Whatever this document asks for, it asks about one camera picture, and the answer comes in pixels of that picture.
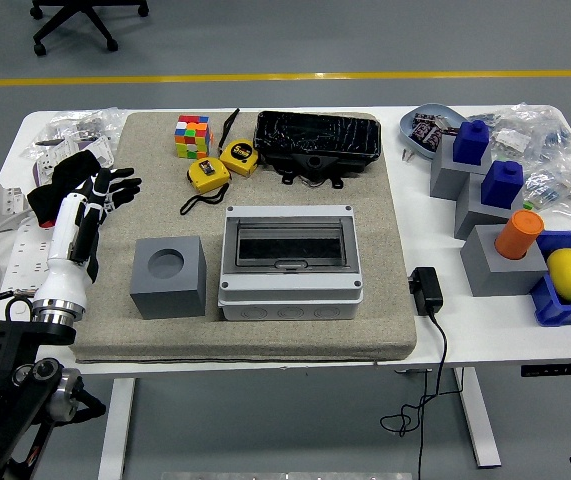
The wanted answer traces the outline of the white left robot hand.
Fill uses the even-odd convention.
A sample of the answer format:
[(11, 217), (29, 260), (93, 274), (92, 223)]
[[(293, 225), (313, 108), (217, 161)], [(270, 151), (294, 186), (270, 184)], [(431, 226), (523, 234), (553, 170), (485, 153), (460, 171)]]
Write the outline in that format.
[(87, 288), (95, 281), (99, 229), (107, 216), (131, 202), (142, 180), (132, 168), (102, 168), (62, 200), (47, 259), (47, 278), (37, 289), (33, 308), (38, 315), (82, 317)]

